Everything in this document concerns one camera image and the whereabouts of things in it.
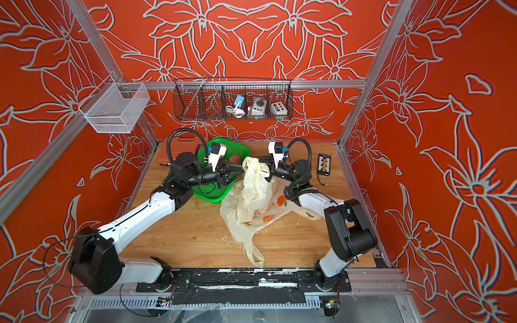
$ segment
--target wooden table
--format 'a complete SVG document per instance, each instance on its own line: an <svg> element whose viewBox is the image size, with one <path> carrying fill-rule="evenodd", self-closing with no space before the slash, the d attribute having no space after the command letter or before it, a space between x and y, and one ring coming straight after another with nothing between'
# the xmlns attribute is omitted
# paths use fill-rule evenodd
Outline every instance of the wooden table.
<svg viewBox="0 0 517 323"><path fill-rule="evenodd" d="M267 143L244 143L252 156L266 156ZM319 153L331 155L330 176L316 177L317 163L313 162L311 184L321 192L344 200L350 192L341 171L332 143L311 144L312 159ZM155 154L132 207L149 199L150 192L162 183L169 168L157 162ZM291 160L307 158L301 143L293 145ZM330 249L324 219L311 221L291 212L284 215L253 238L255 246L265 257L265 267L313 267ZM234 242L223 219L219 205L193 196L182 208L159 220L134 239L121 253L125 258L160 257L172 267L251 267L244 248ZM371 253L360 257L351 267L375 267Z"/></svg>

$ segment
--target orange wallpaper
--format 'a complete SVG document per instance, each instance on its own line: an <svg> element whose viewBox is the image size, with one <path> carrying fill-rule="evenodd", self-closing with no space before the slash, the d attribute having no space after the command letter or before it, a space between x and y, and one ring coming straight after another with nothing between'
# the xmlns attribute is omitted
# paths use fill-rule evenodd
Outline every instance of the orange wallpaper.
<svg viewBox="0 0 517 323"><path fill-rule="evenodd" d="M61 0L0 1L0 194L78 113L107 76ZM124 211L150 154L137 126L130 135L88 125L0 226L0 322L64 321L76 290L44 278L54 242ZM73 241L45 265L63 285Z"/></svg>
<svg viewBox="0 0 517 323"><path fill-rule="evenodd" d="M511 1L418 0L347 155L425 322L515 322Z"/></svg>
<svg viewBox="0 0 517 323"><path fill-rule="evenodd" d="M201 76L292 80L365 78L396 1L157 1L86 0L127 80L173 81ZM147 109L164 138L178 126L238 140L335 140L359 90L295 93L289 122L179 122L172 94L158 91Z"/></svg>
<svg viewBox="0 0 517 323"><path fill-rule="evenodd" d="M1 226L0 321L65 320L78 290L45 279L45 249L124 214L150 153L139 125L129 135L86 126ZM80 284L68 273L72 248L73 241L59 243L45 260L51 279L65 286Z"/></svg>
<svg viewBox="0 0 517 323"><path fill-rule="evenodd" d="M0 1L0 194L108 76L61 0Z"/></svg>

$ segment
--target green basket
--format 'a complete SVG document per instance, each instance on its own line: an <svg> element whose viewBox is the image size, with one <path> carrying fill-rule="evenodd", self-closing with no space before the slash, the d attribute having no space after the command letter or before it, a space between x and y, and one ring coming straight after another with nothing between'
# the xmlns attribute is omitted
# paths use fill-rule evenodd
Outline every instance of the green basket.
<svg viewBox="0 0 517 323"><path fill-rule="evenodd" d="M241 162L244 161L245 157L251 156L251 151L248 147L234 143L232 141L229 141L229 140L226 140L223 138L215 138L215 139L210 140L207 143L207 146L211 147L212 143L218 143L218 144L226 146L226 153L223 156L223 159L225 161L228 161L230 159L230 157L233 155L240 156ZM199 150L199 153L197 154L197 159L198 160L205 159L205 149L204 148L201 148ZM232 188L233 184L234 183L231 183L230 185L228 185L226 187L222 187L220 189L217 188L217 186L215 186L215 189L214 189L215 184L201 185L198 187L194 187L194 195L201 199L204 199L205 201L210 202L210 203L214 203L214 204L221 203L223 198L230 191L230 188Z"/></svg>

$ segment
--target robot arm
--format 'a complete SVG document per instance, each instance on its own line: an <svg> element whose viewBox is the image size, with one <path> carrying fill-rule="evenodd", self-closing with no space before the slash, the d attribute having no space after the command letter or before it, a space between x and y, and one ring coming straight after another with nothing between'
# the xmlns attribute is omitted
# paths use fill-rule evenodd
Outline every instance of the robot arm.
<svg viewBox="0 0 517 323"><path fill-rule="evenodd" d="M286 157L290 147L296 141L306 145L308 159L298 160L288 166L285 163ZM314 277L321 289L332 288L341 270L346 268L354 258L377 246L372 222L359 201L333 199L312 187L310 184L312 151L307 141L301 138L294 139L287 148L283 147L281 142L271 142L268 150L271 155L269 158L262 157L261 162L269 165L272 176L291 182L284 190L285 197L325 218L332 248L314 265ZM354 226L348 228L347 223L354 223Z"/></svg>
<svg viewBox="0 0 517 323"><path fill-rule="evenodd" d="M204 165L191 152L183 152L173 161L169 140L170 172L153 190L150 199L97 230L87 227L78 233L69 271L93 293L101 294L116 283L152 283L156 290L166 290L172 284L171 267L161 259L128 260L118 255L140 233L183 206L193 195L192 187L213 183L221 188L244 173L240 165L219 161L226 151L224 145L214 143L207 147L199 137L205 147ZM286 165L288 150L296 141L306 144L308 160ZM332 199L310 185L311 150L305 140L295 139L287 148L282 143L273 142L269 144L269 152L270 156L259 158L270 168L267 180L276 176L290 181L284 190L286 198L325 218L332 248L315 264L314 276L320 288L332 288L343 268L376 246L370 221L356 200ZM347 222L355 225L348 228Z"/></svg>

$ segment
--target black wire basket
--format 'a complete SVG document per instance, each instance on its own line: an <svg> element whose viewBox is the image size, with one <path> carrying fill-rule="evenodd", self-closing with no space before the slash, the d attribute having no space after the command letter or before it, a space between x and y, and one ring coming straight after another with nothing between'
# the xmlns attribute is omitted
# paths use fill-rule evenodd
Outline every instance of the black wire basket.
<svg viewBox="0 0 517 323"><path fill-rule="evenodd" d="M293 91L289 80L205 78L174 82L174 116L180 120L289 120L293 117ZM242 101L238 108L244 115L235 113L238 101Z"/></svg>

